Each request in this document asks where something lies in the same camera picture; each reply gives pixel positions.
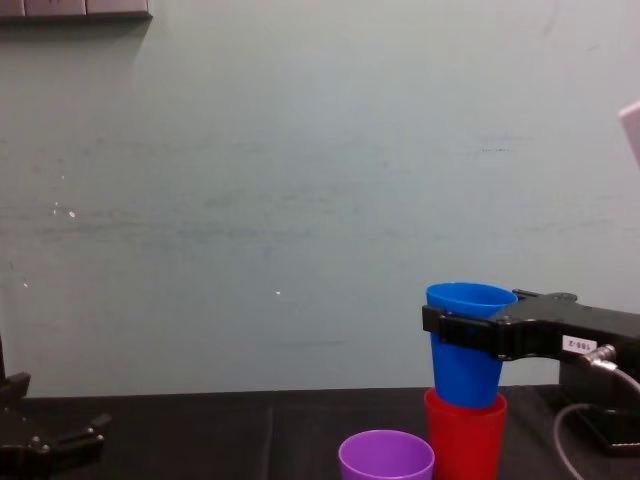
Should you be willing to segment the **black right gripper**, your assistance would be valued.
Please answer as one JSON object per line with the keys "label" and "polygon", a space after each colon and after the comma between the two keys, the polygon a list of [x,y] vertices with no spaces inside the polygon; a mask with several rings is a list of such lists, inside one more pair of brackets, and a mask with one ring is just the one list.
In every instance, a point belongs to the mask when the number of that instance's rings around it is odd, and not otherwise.
{"label": "black right gripper", "polygon": [[423,305],[422,328],[431,336],[433,360],[464,352],[491,361],[548,358],[585,367],[599,359],[628,374],[639,372],[637,314],[583,305],[569,293],[512,293],[518,302],[501,311],[499,304],[461,310]]}

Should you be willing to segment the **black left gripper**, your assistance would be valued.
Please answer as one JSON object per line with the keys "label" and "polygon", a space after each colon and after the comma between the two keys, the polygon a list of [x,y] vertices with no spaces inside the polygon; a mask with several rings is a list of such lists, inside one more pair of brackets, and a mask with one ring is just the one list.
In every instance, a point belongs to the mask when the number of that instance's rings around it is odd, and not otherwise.
{"label": "black left gripper", "polygon": [[111,425],[103,413],[86,426],[53,437],[50,431],[14,405],[28,393],[31,375],[26,372],[1,378],[1,478],[50,479],[54,475],[53,450],[85,451],[102,445]]}

